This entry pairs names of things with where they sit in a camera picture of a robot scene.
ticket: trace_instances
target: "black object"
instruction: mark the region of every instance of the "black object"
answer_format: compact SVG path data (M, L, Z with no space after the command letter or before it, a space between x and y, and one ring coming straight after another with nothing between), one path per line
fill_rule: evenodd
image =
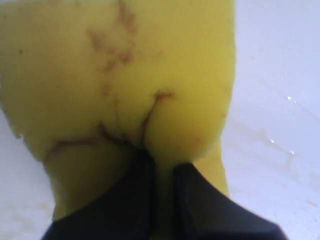
M150 240L156 167L142 152L128 173L87 207L53 222L42 240ZM274 223L238 206L186 163L173 171L176 240L287 240Z

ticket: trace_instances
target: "banana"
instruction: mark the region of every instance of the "banana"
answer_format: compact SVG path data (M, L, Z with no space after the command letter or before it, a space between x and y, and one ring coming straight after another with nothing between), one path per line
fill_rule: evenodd
M234 17L233 0L0 5L2 110L51 179L56 219L112 186L137 149L158 165L166 216L176 164L195 162L228 194Z

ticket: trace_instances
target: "black tongs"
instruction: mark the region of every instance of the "black tongs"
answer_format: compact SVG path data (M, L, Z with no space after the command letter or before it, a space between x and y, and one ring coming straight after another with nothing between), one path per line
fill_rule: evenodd
M55 221L42 240L150 240L157 224L156 165L142 152L99 199ZM288 240L278 225L237 205L191 163L173 170L176 240Z

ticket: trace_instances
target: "white surface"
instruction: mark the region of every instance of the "white surface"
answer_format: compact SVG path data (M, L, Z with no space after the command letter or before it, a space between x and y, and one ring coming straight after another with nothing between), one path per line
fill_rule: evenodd
M237 76L223 136L232 198L320 240L320 1L237 0ZM0 115L0 240L36 240L53 199Z

